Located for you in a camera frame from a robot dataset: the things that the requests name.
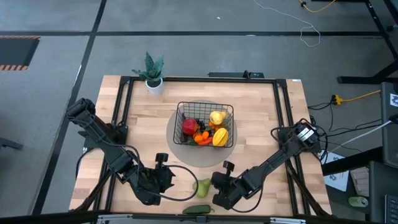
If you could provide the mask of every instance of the floor mat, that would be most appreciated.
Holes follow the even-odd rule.
[[[40,37],[0,36],[0,71],[27,70]]]

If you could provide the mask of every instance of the round gray plate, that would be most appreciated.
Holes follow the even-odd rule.
[[[215,103],[208,100],[195,100],[196,103]],[[211,167],[223,162],[234,150],[236,141],[238,140],[238,131],[236,129],[236,123],[234,121],[234,144],[231,147],[198,147],[198,146],[187,146],[175,144],[173,142],[174,136],[174,124],[175,124],[175,114],[174,112],[169,119],[167,124],[166,138],[169,144],[170,150],[173,154],[181,160],[183,163],[194,167]]]

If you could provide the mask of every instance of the white cable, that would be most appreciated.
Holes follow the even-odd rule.
[[[373,130],[371,130],[371,131],[366,132],[365,134],[361,134],[360,136],[357,136],[357,137],[355,137],[355,138],[353,138],[353,139],[351,139],[351,140],[349,140],[349,141],[344,142],[343,144],[341,144],[341,145],[335,147],[334,149],[330,150],[329,152],[333,152],[333,151],[335,151],[336,149],[340,148],[341,146],[344,146],[345,144],[348,144],[348,143],[354,141],[355,139],[359,139],[359,138],[361,138],[361,137],[363,137],[363,136],[365,136],[365,135],[367,135],[367,134],[370,134],[370,133],[372,133],[372,132],[375,131],[375,130],[381,129],[382,127],[384,127],[384,126],[386,126],[387,124],[390,124],[390,123],[391,123],[391,121],[387,121],[387,122],[385,122],[384,124],[378,126],[377,128],[375,128],[375,129],[373,129]]]
[[[289,14],[287,14],[287,13],[280,12],[280,11],[278,11],[278,10],[276,10],[276,9],[269,8],[269,7],[264,7],[264,6],[262,6],[261,4],[259,4],[258,2],[256,2],[256,0],[253,0],[253,1],[254,1],[258,6],[262,7],[263,9],[269,9],[269,10],[278,12],[278,13],[280,13],[280,14],[282,14],[282,15],[290,16],[290,17],[293,18],[293,19],[296,19],[296,20],[298,20],[298,21],[300,21],[300,22],[303,22],[303,23],[305,23],[305,24],[310,25],[310,27],[303,27],[303,28],[300,29],[300,40],[301,40],[302,42],[304,42],[304,44],[305,44],[307,47],[315,47],[316,45],[318,45],[318,44],[321,43],[321,33],[319,33],[319,31],[317,31],[316,28],[315,28],[311,23],[305,22],[305,21],[302,20],[302,19],[299,19],[299,18],[294,17],[294,16],[292,16],[292,15],[289,15]],[[306,43],[305,40],[303,40],[303,30],[304,30],[304,29],[314,29],[315,32],[317,32],[317,33],[319,34],[319,40],[318,40],[318,43],[317,43],[317,44],[309,45],[309,44]]]

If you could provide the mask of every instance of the potted plant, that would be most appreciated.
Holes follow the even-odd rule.
[[[132,71],[135,74],[138,74],[142,80],[145,80],[145,85],[147,86],[150,93],[155,95],[160,95],[163,92],[164,84],[163,84],[163,75],[162,75],[162,67],[163,67],[163,59],[162,56],[156,62],[152,59],[152,57],[148,54],[145,58],[145,66],[146,71],[140,71],[133,69]]]

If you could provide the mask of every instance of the yellow cable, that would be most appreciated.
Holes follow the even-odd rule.
[[[359,97],[356,97],[356,98],[352,98],[352,99],[348,99],[348,100],[341,99],[341,101],[342,102],[350,102],[350,101],[354,101],[354,100],[357,100],[357,99],[360,99],[360,98],[364,98],[365,96],[370,96],[370,95],[375,94],[375,93],[380,93],[380,90],[373,91],[371,93],[367,93],[365,95],[362,95],[362,96],[359,96]]]
[[[331,3],[329,3],[327,6],[321,8],[321,9],[319,9],[319,10],[315,10],[315,11],[309,9],[305,4],[303,4],[303,7],[304,7],[308,12],[317,13],[317,12],[320,12],[320,11],[326,9],[327,7],[329,7],[330,5],[332,5],[335,1],[337,1],[337,0],[333,0],[333,1],[332,1]]]

